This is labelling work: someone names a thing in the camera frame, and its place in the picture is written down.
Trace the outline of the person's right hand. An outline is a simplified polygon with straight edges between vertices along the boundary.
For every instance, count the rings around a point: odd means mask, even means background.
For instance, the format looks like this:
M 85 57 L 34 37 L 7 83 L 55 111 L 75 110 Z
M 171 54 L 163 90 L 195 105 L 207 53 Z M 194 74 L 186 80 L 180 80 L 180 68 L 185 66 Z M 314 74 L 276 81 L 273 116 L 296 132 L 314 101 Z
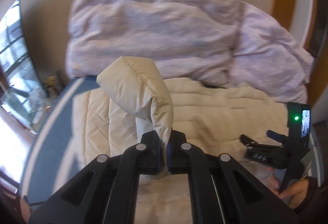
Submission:
M 268 180 L 268 188 L 271 192 L 273 192 L 280 199 L 289 199 L 288 206 L 289 208 L 295 209 L 303 202 L 306 198 L 308 188 L 309 188 L 309 180 L 301 179 L 296 183 L 292 184 L 290 187 L 285 189 L 283 192 L 279 192 L 279 182 L 272 175 Z

